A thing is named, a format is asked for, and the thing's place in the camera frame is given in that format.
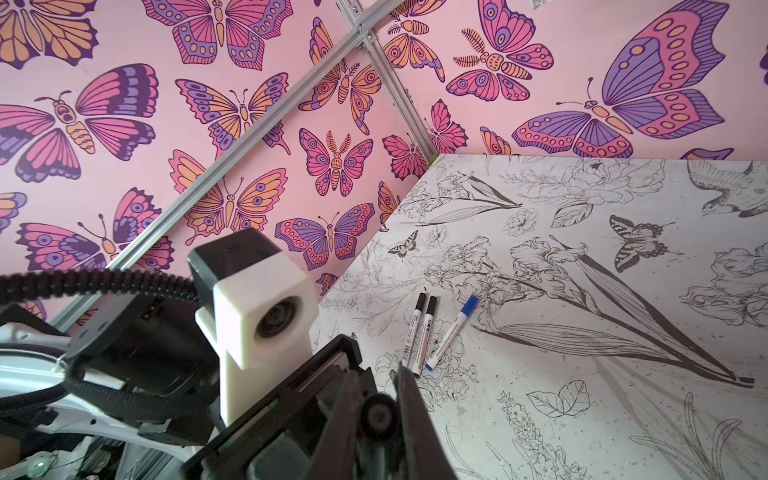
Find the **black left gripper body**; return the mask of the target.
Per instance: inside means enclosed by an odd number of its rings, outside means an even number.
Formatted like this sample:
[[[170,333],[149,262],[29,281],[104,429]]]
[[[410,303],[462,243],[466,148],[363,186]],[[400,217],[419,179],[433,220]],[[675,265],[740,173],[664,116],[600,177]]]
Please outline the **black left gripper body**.
[[[358,342],[340,334],[218,434],[179,470],[181,479],[255,479],[303,473],[348,374]]]

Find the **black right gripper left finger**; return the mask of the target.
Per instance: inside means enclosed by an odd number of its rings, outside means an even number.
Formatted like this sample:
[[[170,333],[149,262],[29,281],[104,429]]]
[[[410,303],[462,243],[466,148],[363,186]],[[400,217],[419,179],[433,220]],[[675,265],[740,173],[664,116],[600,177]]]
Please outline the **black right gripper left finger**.
[[[322,391],[330,407],[305,479],[364,479],[360,460],[359,426],[364,402],[375,393],[370,369],[343,372]]]

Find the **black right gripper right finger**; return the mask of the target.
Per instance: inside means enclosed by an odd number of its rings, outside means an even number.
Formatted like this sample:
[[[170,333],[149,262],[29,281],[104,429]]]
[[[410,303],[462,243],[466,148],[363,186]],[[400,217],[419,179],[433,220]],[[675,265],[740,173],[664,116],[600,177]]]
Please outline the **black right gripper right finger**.
[[[457,476],[443,451],[415,375],[400,365],[395,385],[405,455],[405,479],[456,480]]]

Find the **white marker pen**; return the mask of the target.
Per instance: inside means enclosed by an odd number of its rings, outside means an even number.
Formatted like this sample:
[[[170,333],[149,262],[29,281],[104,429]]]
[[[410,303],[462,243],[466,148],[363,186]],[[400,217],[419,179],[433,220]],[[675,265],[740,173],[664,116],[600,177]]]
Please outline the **white marker pen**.
[[[421,333],[419,337],[417,356],[413,366],[411,367],[411,371],[416,377],[421,376],[422,370],[426,362],[426,355],[429,348],[429,338],[432,331],[432,325],[433,325],[434,314],[437,307],[437,303],[438,303],[438,298],[436,296],[429,297],[426,313],[424,315],[423,322],[421,325]]]
[[[477,303],[478,303],[478,298],[475,295],[471,295],[467,299],[462,309],[458,313],[455,321],[450,326],[450,328],[445,332],[445,335],[440,341],[438,348],[435,350],[433,355],[426,361],[425,368],[428,371],[434,371],[435,368],[438,366],[440,360],[445,355],[445,353],[447,352],[447,350],[449,349],[449,347],[451,346],[455,338],[458,336],[458,334],[460,333],[463,326],[466,324],[469,317],[471,316]]]
[[[399,358],[400,364],[404,367],[407,367],[409,365],[413,343],[415,340],[415,336],[416,336],[416,332],[419,326],[421,316],[424,311],[426,301],[427,301],[427,293],[421,292],[418,296],[416,306],[414,307],[413,313],[411,315],[410,324],[405,336],[405,342]]]

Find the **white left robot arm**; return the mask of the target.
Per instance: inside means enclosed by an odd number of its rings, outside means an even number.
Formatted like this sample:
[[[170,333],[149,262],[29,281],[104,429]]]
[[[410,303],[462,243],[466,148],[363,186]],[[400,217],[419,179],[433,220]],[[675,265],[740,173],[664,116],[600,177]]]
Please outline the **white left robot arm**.
[[[318,352],[313,294],[218,290],[211,307],[123,295],[77,337],[43,332],[29,311],[1,314],[1,350],[38,357],[62,380],[15,394],[9,415],[74,397],[130,425],[147,443],[193,446],[186,479],[352,479],[365,401],[376,392],[357,342],[340,335]]]

